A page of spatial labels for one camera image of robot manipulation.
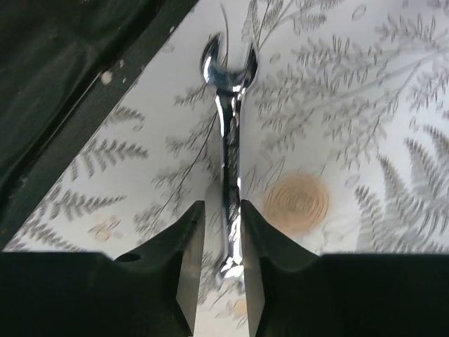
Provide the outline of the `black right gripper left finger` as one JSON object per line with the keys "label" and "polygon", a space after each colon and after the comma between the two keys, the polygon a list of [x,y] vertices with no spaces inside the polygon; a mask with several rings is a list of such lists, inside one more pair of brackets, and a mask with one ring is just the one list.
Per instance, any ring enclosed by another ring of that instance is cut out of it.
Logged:
{"label": "black right gripper left finger", "polygon": [[111,259],[99,252],[1,254],[2,336],[192,336],[205,204]]}

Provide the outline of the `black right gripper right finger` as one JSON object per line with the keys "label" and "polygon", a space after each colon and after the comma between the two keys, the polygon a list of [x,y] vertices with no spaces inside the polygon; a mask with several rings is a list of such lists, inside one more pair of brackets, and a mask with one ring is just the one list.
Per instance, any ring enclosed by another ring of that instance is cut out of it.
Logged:
{"label": "black right gripper right finger", "polygon": [[318,256],[241,203],[251,336],[447,336],[448,256]]}

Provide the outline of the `large silver wrench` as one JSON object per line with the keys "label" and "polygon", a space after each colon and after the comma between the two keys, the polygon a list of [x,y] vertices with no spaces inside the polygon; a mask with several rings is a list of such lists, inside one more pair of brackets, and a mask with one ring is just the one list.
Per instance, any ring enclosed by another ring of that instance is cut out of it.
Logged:
{"label": "large silver wrench", "polygon": [[222,34],[214,34],[200,59],[204,83],[214,94],[220,121],[220,182],[222,253],[217,262],[216,280],[243,279],[241,252],[241,174],[239,163],[240,121],[243,99],[257,77],[258,54],[250,44],[246,63],[231,70],[219,60]]}

